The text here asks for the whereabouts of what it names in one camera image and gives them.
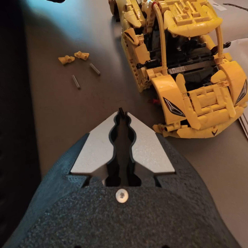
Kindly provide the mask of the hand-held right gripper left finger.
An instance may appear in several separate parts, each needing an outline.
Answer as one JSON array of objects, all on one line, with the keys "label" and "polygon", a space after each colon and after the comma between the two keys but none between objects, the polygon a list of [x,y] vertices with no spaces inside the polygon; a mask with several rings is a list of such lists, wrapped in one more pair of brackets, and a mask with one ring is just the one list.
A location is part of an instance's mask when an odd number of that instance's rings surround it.
[{"label": "hand-held right gripper left finger", "polygon": [[106,181],[118,170],[115,140],[118,136],[119,112],[95,127],[87,136],[72,169],[72,175],[99,177]]}]

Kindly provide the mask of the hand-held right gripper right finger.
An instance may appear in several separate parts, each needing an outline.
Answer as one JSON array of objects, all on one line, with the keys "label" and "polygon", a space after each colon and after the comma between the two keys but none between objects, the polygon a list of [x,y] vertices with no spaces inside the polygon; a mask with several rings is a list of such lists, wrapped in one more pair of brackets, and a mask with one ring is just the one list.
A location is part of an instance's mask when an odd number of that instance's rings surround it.
[{"label": "hand-held right gripper right finger", "polygon": [[156,133],[129,112],[126,112],[126,124],[131,141],[129,174],[137,177],[174,174],[175,169]]}]

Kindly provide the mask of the yellow brick toy car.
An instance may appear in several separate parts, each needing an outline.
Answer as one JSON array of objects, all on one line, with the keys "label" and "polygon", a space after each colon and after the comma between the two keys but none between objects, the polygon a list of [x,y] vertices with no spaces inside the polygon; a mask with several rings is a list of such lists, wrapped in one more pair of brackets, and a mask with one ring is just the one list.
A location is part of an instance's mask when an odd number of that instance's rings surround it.
[{"label": "yellow brick toy car", "polygon": [[247,76],[224,51],[222,18],[209,1],[108,1],[139,92],[153,86],[164,137],[211,138],[247,107]]}]

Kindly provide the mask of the thin grey axle piece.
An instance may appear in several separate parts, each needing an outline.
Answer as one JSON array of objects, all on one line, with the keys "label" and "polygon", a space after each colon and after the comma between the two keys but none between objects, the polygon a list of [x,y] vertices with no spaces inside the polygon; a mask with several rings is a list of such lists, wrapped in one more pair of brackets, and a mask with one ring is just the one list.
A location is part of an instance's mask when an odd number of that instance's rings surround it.
[{"label": "thin grey axle piece", "polygon": [[72,79],[73,79],[77,89],[81,89],[81,87],[80,87],[80,85],[79,85],[79,83],[78,83],[78,81],[77,81],[77,79],[76,79],[76,77],[74,75],[72,75]]},{"label": "thin grey axle piece", "polygon": [[91,69],[92,69],[98,76],[101,75],[100,71],[99,71],[92,63],[90,63],[89,65],[90,65]]}]

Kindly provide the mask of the grey desk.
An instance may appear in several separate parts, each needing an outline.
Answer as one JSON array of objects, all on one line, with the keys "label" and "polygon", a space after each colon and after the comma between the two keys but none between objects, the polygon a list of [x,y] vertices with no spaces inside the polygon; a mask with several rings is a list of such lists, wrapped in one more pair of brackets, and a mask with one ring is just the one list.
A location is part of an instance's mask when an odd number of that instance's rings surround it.
[{"label": "grey desk", "polygon": [[[149,103],[153,89],[138,92],[108,1],[21,1],[21,8],[42,177],[119,107],[150,128],[164,121]],[[75,57],[78,51],[88,59]],[[62,65],[58,57],[66,55],[75,60]],[[214,138],[167,140],[203,178],[227,227],[247,247],[247,137],[239,120]]]}]

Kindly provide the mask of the open instruction booklet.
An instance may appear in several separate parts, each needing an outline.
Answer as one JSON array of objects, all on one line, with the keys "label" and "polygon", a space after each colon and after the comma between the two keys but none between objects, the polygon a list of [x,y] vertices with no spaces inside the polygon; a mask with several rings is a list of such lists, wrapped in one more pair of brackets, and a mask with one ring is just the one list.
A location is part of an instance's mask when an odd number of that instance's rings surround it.
[{"label": "open instruction booklet", "polygon": [[221,24],[224,43],[231,42],[225,51],[230,53],[248,76],[248,1],[247,0],[209,0]]}]

